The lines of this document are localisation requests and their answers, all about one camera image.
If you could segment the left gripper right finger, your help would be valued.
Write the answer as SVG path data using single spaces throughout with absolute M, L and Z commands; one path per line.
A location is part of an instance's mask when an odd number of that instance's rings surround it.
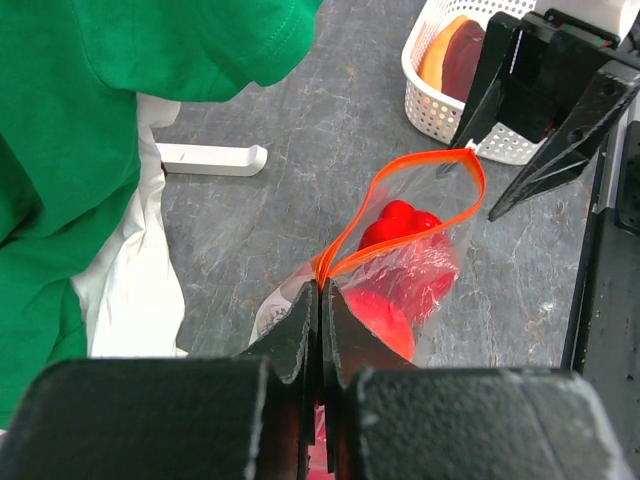
M 630 479 L 596 390 L 548 368 L 420 368 L 322 294 L 328 463 L 339 479 Z

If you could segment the red apple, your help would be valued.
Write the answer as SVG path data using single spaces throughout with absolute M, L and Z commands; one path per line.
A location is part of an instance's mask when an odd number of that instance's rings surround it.
M 437 216 L 428 211 L 415 209 L 403 200 L 393 200 L 382 209 L 378 219 L 364 231 L 359 243 L 359 250 L 428 231 L 441 223 L 442 221 Z
M 355 317 L 391 350 L 411 360 L 415 340 L 403 311 L 384 295 L 364 288 L 351 288 L 344 298 Z
M 438 232 L 373 258 L 358 274 L 364 287 L 386 296 L 417 328 L 449 294 L 459 262 L 449 235 Z

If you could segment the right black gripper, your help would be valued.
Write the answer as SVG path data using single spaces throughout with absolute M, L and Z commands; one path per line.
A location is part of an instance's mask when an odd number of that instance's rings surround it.
M 584 171 L 639 92 L 639 55 L 621 49 L 620 40 L 557 9 L 521 21 L 505 12 L 491 17 L 450 147 L 478 144 L 498 123 L 532 143 L 555 130 L 491 208 L 489 221 Z

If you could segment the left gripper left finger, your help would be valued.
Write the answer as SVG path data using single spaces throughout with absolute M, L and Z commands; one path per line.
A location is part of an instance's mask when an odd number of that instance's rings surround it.
M 318 289 L 232 357 L 77 360 L 29 387 L 5 479 L 302 479 L 313 438 Z

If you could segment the clear orange zip top bag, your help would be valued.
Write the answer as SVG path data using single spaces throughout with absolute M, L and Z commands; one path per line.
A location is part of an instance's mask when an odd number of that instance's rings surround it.
M 334 398 L 360 370 L 411 368 L 427 327 L 456 283 L 487 181 L 469 148 L 400 157 L 374 177 L 346 228 L 260 305 L 259 340 L 290 315 L 307 283 L 321 316 L 309 329 L 311 411 L 301 475 L 331 477 Z

